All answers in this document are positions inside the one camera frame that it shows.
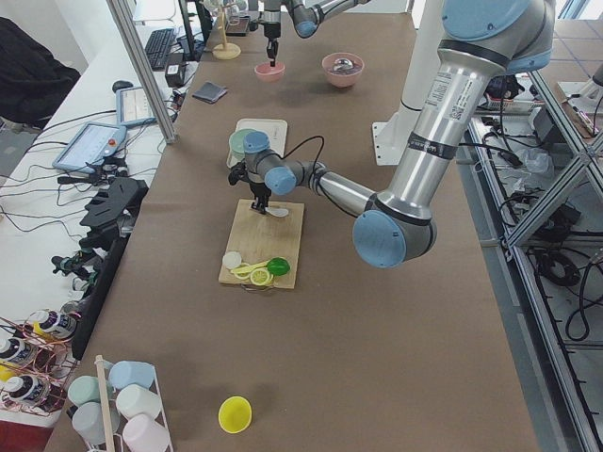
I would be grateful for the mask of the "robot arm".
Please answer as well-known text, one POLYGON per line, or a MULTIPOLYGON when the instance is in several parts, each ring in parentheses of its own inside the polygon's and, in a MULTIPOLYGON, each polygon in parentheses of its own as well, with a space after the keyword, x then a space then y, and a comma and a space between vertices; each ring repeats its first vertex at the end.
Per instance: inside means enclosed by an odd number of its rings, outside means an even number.
POLYGON ((268 136, 244 137, 244 159, 228 181, 248 184, 252 208, 264 212, 272 194, 306 186, 355 218, 352 241, 368 264, 390 268, 427 253, 437 231, 430 203, 456 155, 470 116, 497 76, 545 67, 552 53, 552 1, 446 1, 436 22, 440 66, 389 187, 359 185, 314 160, 289 160, 274 152, 268 136))
POLYGON ((366 1, 357 0, 332 0, 318 1, 306 6, 300 0, 273 0, 265 1, 264 9, 260 12, 258 23, 264 29, 264 36, 268 40, 267 56, 269 66, 274 68, 277 62, 279 42, 281 38, 282 8, 288 13, 297 35, 302 39, 312 37, 319 26, 331 17, 350 8, 365 4, 366 1))

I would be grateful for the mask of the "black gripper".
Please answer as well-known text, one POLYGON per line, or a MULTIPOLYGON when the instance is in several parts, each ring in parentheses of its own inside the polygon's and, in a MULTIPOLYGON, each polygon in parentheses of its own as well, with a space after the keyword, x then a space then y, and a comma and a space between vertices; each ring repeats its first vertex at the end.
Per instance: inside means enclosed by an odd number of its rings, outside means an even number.
POLYGON ((279 48, 278 39, 281 38, 281 24, 265 23, 264 36, 268 39, 267 56, 269 59, 270 67, 276 67, 279 48))
POLYGON ((252 210, 265 215, 269 206, 269 197, 271 190, 264 183, 250 182, 250 188, 254 195, 252 210))

